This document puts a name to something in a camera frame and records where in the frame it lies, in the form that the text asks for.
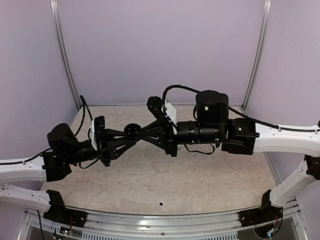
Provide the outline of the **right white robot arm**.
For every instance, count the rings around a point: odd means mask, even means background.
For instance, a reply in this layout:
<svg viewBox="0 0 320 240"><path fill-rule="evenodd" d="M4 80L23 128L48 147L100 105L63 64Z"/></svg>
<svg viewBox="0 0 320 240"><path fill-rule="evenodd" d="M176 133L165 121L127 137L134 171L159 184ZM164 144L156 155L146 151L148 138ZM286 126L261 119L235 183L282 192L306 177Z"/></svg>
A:
<svg viewBox="0 0 320 240"><path fill-rule="evenodd" d="M193 121L179 121L165 96L152 96L148 110L155 122L138 136L175 157L179 145L211 144L230 154L284 152L303 154L298 168L279 186L263 194L256 218L266 222L291 198L320 178L320 127L280 126L240 114L230 119L229 98L214 90L195 92Z"/></svg>

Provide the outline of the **black round charging case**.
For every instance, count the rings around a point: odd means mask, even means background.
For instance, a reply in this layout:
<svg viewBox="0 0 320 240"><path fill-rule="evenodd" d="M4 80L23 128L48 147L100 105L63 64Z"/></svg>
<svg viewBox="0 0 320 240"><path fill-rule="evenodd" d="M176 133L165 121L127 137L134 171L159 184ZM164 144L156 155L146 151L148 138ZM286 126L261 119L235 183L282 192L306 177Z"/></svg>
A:
<svg viewBox="0 0 320 240"><path fill-rule="evenodd" d="M137 123L130 123L124 127L124 136L127 139L136 139L142 127Z"/></svg>

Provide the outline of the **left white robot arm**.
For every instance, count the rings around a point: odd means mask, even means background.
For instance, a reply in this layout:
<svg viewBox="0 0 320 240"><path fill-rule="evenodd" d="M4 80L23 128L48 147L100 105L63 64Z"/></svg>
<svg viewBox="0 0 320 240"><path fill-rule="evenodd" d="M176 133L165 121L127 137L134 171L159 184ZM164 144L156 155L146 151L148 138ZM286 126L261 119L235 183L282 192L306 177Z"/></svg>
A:
<svg viewBox="0 0 320 240"><path fill-rule="evenodd" d="M61 194L55 190L31 190L16 186L26 181L57 182L72 172L72 165L101 161L106 167L141 138L141 126L128 124L123 131L105 128L93 121L91 138L79 141L66 123L53 128L47 135L50 148L30 158L0 163L0 201L50 214L63 223L70 218Z"/></svg>

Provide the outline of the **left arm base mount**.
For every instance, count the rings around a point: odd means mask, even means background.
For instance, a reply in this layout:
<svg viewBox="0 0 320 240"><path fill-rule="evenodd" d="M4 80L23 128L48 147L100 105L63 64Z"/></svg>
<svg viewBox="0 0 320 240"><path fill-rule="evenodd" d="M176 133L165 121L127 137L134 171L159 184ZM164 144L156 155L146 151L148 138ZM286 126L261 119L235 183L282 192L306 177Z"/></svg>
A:
<svg viewBox="0 0 320 240"><path fill-rule="evenodd" d="M43 217L47 220L68 225L70 227L83 228L88 213L81 210L70 209L66 207L51 207L47 212L43 214Z"/></svg>

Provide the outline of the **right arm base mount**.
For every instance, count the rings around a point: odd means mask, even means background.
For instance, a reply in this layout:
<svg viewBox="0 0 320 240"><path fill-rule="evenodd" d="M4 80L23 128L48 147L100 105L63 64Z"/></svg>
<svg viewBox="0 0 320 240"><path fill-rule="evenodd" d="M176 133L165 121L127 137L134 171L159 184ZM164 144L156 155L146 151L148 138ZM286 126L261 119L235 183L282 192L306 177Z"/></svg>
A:
<svg viewBox="0 0 320 240"><path fill-rule="evenodd" d="M249 227L279 220L283 216L283 208L271 206L262 209L261 207L257 207L248 210L242 210L238 213L238 216L241 226Z"/></svg>

